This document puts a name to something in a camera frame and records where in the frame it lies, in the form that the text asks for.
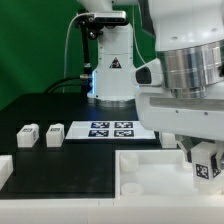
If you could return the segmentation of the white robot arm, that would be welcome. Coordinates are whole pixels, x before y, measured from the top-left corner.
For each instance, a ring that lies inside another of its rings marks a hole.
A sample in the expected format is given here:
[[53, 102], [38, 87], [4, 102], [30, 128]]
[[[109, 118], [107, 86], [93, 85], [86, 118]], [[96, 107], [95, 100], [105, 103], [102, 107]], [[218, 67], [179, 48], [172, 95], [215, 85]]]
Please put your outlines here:
[[136, 108], [147, 129], [176, 135], [186, 158], [224, 169], [224, 0], [136, 0], [142, 27], [155, 37], [150, 76], [137, 83]]

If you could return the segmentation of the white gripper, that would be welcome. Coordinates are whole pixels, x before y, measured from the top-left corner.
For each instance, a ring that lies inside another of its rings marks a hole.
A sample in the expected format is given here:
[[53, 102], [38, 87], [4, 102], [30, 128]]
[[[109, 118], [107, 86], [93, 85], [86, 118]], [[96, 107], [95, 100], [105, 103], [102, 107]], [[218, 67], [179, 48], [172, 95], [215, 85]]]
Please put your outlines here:
[[137, 68], [132, 81], [141, 124], [145, 129], [177, 134], [177, 144], [187, 162], [192, 161], [194, 147], [188, 136], [224, 141], [224, 81], [209, 85], [205, 98], [174, 98], [162, 87], [158, 59]]

